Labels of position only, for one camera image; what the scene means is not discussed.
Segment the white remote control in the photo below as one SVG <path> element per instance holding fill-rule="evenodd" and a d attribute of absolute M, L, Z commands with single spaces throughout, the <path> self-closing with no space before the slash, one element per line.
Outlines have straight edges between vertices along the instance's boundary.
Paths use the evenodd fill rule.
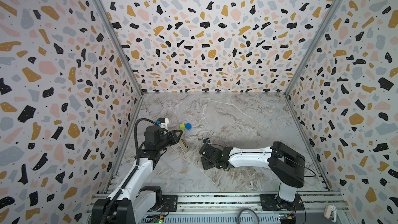
<path fill-rule="evenodd" d="M 178 144 L 184 153 L 187 153 L 190 150 L 190 146 L 185 138 L 181 138 Z"/>

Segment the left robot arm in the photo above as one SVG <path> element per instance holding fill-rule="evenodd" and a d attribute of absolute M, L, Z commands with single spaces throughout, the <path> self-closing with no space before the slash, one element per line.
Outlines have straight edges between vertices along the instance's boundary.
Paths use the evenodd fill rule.
<path fill-rule="evenodd" d="M 128 175 L 107 198 L 98 199 L 92 208 L 89 224 L 138 224 L 150 209 L 162 207 L 162 190 L 143 186 L 168 147 L 179 143 L 183 131 L 169 131 L 158 125 L 146 128 Z"/>

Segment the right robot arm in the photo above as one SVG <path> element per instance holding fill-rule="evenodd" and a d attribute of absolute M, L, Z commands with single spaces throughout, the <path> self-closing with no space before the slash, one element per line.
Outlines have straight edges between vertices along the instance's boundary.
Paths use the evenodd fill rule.
<path fill-rule="evenodd" d="M 204 170 L 228 171 L 231 168 L 268 168 L 280 179 L 277 199 L 292 203 L 297 190 L 304 186 L 305 157 L 282 142 L 257 149 L 213 145 L 204 139 L 199 151 Z"/>

